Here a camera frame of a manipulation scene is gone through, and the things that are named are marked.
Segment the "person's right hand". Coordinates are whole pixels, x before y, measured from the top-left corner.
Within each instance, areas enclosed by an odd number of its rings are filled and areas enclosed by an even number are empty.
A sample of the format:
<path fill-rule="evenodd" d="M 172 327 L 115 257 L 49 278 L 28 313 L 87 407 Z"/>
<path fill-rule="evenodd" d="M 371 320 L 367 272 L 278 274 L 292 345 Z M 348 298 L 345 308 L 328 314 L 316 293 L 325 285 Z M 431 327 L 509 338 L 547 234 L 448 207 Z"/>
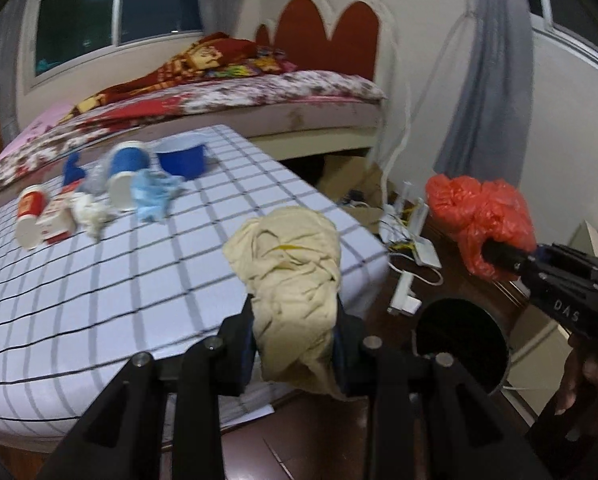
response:
<path fill-rule="evenodd" d="M 569 336 L 568 345 L 571 351 L 564 363 L 564 374 L 556 392 L 556 415 L 562 415 L 572 408 L 584 386 L 594 386 L 598 390 L 598 361 L 594 356 L 585 355 L 576 336 Z M 598 401 L 593 403 L 593 414 L 598 416 Z"/>

